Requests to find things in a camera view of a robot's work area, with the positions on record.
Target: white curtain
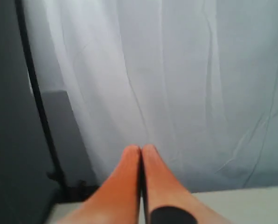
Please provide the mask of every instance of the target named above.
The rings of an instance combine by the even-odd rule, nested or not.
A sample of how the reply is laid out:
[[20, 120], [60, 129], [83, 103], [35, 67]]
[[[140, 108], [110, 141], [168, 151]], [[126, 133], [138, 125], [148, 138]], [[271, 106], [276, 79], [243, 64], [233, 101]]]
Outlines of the white curtain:
[[100, 183], [153, 143], [192, 191], [278, 184], [278, 0], [25, 7], [41, 88], [67, 91]]

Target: sheer curtain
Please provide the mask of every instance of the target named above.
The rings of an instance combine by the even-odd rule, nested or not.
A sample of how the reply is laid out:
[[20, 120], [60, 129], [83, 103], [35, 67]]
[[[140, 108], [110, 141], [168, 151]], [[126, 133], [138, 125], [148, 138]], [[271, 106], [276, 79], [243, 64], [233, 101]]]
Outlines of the sheer curtain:
[[278, 184], [278, 0], [25, 9], [41, 87], [67, 91], [99, 182], [153, 143], [192, 191]]

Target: curtain fold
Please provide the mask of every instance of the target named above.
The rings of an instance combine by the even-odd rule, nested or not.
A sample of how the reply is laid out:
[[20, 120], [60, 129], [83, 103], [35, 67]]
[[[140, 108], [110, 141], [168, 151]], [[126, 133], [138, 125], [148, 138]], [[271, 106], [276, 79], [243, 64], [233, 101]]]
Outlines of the curtain fold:
[[30, 35], [36, 67], [57, 67], [41, 88], [67, 91], [100, 182], [153, 143], [192, 191], [278, 184], [278, 0], [25, 5], [50, 41]]

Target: black pole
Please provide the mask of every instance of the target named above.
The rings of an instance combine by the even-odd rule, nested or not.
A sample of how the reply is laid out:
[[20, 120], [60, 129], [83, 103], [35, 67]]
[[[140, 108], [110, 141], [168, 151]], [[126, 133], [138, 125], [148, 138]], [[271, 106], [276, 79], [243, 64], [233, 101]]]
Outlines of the black pole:
[[31, 82], [31, 87], [33, 91], [33, 95], [35, 98], [35, 103], [36, 107], [38, 110], [38, 114], [42, 123], [42, 128], [46, 137], [47, 145], [49, 148], [49, 152], [51, 155], [51, 159], [54, 165], [54, 172], [51, 174], [48, 174], [48, 177], [56, 182], [61, 187], [61, 190], [63, 192], [63, 196], [66, 199], [69, 199], [69, 191], [68, 191], [68, 186], [65, 180], [65, 175], [63, 172], [63, 169], [61, 168], [58, 156], [57, 156], [57, 151], [53, 142], [51, 130], [49, 127], [47, 115], [44, 109], [44, 105], [42, 102], [42, 96], [40, 92], [40, 87], [38, 85], [37, 77], [36, 77], [36, 72], [35, 72], [35, 66], [33, 63], [32, 59], [32, 54], [31, 54], [31, 49], [30, 49], [30, 44], [29, 44], [29, 39], [28, 39], [28, 33], [27, 33], [27, 26], [26, 26], [26, 21], [25, 21], [25, 16], [24, 16], [24, 6], [22, 3], [22, 0], [15, 0], [15, 7], [16, 7], [16, 12], [17, 12], [17, 19], [18, 19], [18, 24], [19, 24], [19, 29], [20, 29], [20, 35], [21, 35], [21, 40], [22, 40], [22, 45], [23, 45], [23, 51], [25, 55], [25, 60], [27, 64], [27, 69], [28, 69], [28, 75], [29, 79]]

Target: white surface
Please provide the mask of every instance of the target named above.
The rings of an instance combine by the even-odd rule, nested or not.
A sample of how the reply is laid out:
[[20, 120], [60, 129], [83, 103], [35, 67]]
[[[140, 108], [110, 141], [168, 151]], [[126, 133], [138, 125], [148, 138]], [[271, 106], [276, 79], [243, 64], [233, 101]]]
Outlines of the white surface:
[[278, 0], [25, 2], [99, 183], [151, 142], [192, 191], [278, 185]]
[[[278, 187], [194, 194], [207, 206], [236, 224], [278, 224]], [[59, 204], [47, 224], [55, 223], [80, 204]], [[145, 224], [143, 203], [139, 224]]]

